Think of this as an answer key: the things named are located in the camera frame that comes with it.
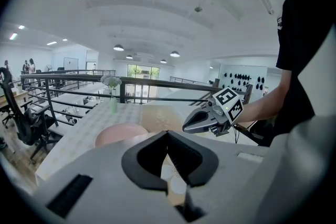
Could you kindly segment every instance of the checkered tablecloth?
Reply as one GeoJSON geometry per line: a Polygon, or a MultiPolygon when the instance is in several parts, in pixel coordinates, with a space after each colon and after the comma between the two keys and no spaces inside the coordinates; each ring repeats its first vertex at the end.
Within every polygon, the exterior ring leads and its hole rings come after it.
{"type": "Polygon", "coordinates": [[[140,123],[141,105],[118,104],[118,112],[111,113],[110,102],[92,109],[55,145],[35,172],[36,183],[47,180],[56,171],[94,148],[97,135],[118,123],[140,123]]]}

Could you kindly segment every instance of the person's arm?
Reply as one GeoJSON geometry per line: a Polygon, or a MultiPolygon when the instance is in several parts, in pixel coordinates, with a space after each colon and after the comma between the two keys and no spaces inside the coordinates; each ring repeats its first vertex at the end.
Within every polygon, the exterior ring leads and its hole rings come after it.
{"type": "Polygon", "coordinates": [[[284,70],[279,86],[258,101],[245,105],[244,111],[237,119],[237,122],[265,120],[277,115],[284,104],[291,74],[291,71],[284,70]]]}

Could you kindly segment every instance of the whiteboard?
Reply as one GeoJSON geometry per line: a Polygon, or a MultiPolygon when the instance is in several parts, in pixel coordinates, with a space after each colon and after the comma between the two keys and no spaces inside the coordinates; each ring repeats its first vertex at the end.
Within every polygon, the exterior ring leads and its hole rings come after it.
{"type": "Polygon", "coordinates": [[[64,66],[64,70],[78,70],[78,59],[64,58],[63,66],[64,66]]]}

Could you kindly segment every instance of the white table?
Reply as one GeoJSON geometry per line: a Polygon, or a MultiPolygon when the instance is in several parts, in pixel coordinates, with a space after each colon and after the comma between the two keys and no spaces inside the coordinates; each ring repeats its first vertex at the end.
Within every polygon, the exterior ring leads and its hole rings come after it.
{"type": "MultiPolygon", "coordinates": [[[[103,102],[92,109],[55,145],[35,172],[39,185],[52,174],[75,160],[83,153],[94,148],[97,135],[105,128],[118,123],[141,124],[149,132],[161,130],[181,131],[187,116],[196,109],[189,105],[139,105],[118,104],[118,113],[111,113],[110,102],[103,102]]],[[[216,137],[211,132],[199,136],[234,143],[232,128],[230,133],[216,137]]],[[[240,144],[256,145],[252,140],[241,135],[240,144]]]]}

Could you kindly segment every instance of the chair backrest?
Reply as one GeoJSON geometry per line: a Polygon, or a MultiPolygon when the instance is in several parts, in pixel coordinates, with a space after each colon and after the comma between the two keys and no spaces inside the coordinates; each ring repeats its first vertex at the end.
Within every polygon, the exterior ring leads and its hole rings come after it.
{"type": "Polygon", "coordinates": [[[4,81],[0,84],[4,90],[5,98],[12,112],[14,113],[14,121],[18,130],[18,138],[27,145],[33,145],[35,143],[35,136],[32,133],[30,127],[30,121],[22,114],[21,109],[18,107],[9,82],[11,74],[6,68],[0,67],[0,73],[4,74],[4,81]]]}

